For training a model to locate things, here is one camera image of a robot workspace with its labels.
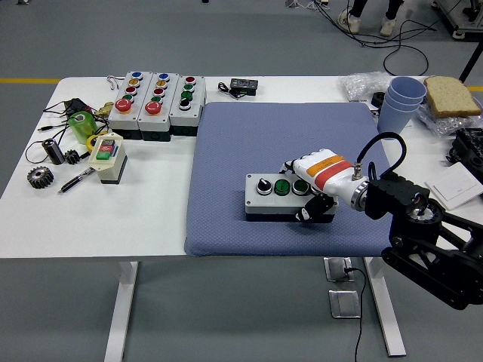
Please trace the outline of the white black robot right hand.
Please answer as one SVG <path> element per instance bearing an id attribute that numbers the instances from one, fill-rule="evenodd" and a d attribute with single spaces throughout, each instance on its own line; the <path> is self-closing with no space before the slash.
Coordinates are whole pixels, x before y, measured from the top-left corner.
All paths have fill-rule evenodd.
<path id="1" fill-rule="evenodd" d="M 314 197 L 296 213 L 299 222 L 311 222 L 329 211 L 339 201 L 353 210 L 363 211 L 368 189 L 368 177 L 361 165 L 351 164 L 329 149 L 321 149 L 293 161 L 287 161 L 280 172 L 292 172 L 309 184 Z"/>

